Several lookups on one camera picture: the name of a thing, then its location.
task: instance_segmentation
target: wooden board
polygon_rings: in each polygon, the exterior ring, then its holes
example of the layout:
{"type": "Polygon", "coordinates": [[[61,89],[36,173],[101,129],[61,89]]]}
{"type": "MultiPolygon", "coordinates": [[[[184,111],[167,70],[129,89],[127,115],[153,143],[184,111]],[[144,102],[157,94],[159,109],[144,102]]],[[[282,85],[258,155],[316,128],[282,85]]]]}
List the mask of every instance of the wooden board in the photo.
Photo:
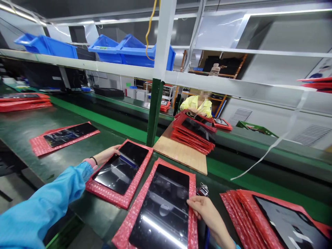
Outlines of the wooden board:
{"type": "Polygon", "coordinates": [[[172,130],[172,124],[170,124],[153,146],[153,149],[178,163],[196,170],[203,175],[207,175],[206,155],[194,148],[170,139],[172,130]]]}

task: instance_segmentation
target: yellow cable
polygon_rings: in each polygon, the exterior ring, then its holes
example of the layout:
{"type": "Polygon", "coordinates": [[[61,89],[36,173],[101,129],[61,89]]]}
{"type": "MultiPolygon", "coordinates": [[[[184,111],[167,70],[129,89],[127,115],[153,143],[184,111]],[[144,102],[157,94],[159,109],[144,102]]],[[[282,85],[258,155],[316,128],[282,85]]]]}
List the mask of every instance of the yellow cable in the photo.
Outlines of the yellow cable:
{"type": "Polygon", "coordinates": [[[149,28],[148,28],[148,32],[146,33],[146,36],[145,36],[145,40],[146,40],[146,49],[145,49],[146,57],[148,57],[148,59],[150,59],[152,61],[154,61],[154,59],[151,59],[148,56],[148,46],[149,46],[148,35],[149,35],[150,29],[151,29],[152,18],[155,15],[156,5],[157,5],[157,0],[155,0],[155,3],[153,4],[153,11],[152,11],[152,14],[151,14],[151,17],[150,17],[150,20],[149,20],[149,28]]]}

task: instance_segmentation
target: air vent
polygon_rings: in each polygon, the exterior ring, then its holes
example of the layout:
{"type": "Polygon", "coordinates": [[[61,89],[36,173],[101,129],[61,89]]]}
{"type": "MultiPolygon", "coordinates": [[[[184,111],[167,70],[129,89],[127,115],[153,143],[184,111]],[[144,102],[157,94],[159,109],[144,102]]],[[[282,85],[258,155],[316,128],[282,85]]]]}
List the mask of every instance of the air vent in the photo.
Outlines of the air vent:
{"type": "Polygon", "coordinates": [[[315,142],[317,142],[319,139],[324,137],[331,130],[332,129],[326,128],[326,127],[310,125],[304,131],[302,131],[299,135],[297,135],[293,139],[293,141],[299,142],[306,146],[311,146],[315,142]]]}
{"type": "Polygon", "coordinates": [[[252,111],[239,108],[236,110],[229,123],[236,126],[239,121],[246,121],[251,113],[252,111]]]}

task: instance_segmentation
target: plastic bottle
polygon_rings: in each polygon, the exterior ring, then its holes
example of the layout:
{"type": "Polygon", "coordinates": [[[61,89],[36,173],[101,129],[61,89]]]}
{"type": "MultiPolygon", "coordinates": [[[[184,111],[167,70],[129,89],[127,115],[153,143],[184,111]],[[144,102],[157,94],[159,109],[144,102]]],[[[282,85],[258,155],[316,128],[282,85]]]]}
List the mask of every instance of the plastic bottle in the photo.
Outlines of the plastic bottle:
{"type": "Polygon", "coordinates": [[[219,76],[220,67],[218,63],[214,63],[213,67],[209,73],[209,76],[219,76]]]}

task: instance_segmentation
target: blue plastic bin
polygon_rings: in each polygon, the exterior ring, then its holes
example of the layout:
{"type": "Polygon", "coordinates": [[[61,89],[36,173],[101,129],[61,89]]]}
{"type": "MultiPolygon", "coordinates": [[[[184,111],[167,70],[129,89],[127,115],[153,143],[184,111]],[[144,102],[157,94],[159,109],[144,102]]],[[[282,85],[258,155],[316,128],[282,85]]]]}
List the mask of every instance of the blue plastic bin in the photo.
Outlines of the blue plastic bin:
{"type": "Polygon", "coordinates": [[[100,61],[122,64],[122,57],[118,53],[119,43],[105,35],[100,35],[88,50],[99,55],[100,61]]]}
{"type": "Polygon", "coordinates": [[[25,49],[30,53],[50,55],[45,42],[32,34],[26,33],[17,38],[14,43],[25,46],[25,49]]]}
{"type": "MultiPolygon", "coordinates": [[[[154,67],[155,62],[146,56],[146,46],[136,39],[133,35],[127,35],[119,44],[121,47],[118,53],[121,54],[123,64],[133,66],[154,67]]],[[[156,46],[148,49],[148,56],[155,59],[156,46]]],[[[173,71],[175,51],[169,46],[166,70],[173,71]]]]}
{"type": "Polygon", "coordinates": [[[77,59],[76,47],[68,43],[58,41],[47,36],[38,36],[38,38],[47,44],[50,55],[77,59]]]}
{"type": "Polygon", "coordinates": [[[34,36],[26,33],[14,41],[25,46],[26,50],[36,54],[46,54],[77,59],[76,47],[47,36],[34,36]]]}

